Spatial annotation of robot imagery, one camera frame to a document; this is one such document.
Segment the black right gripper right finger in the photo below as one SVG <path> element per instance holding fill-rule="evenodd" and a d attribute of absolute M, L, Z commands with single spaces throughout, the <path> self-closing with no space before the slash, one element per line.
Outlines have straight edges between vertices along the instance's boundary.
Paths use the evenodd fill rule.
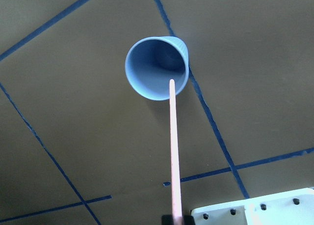
<path fill-rule="evenodd" d="M 195 225 L 194 217 L 191 215 L 183 215 L 183 225 Z"/>

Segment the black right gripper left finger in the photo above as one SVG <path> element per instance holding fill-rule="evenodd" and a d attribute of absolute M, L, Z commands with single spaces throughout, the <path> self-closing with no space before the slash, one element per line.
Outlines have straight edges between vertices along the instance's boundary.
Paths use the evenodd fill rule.
<path fill-rule="evenodd" d="M 162 215 L 161 216 L 162 225 L 173 225 L 173 216 L 172 215 Z"/>

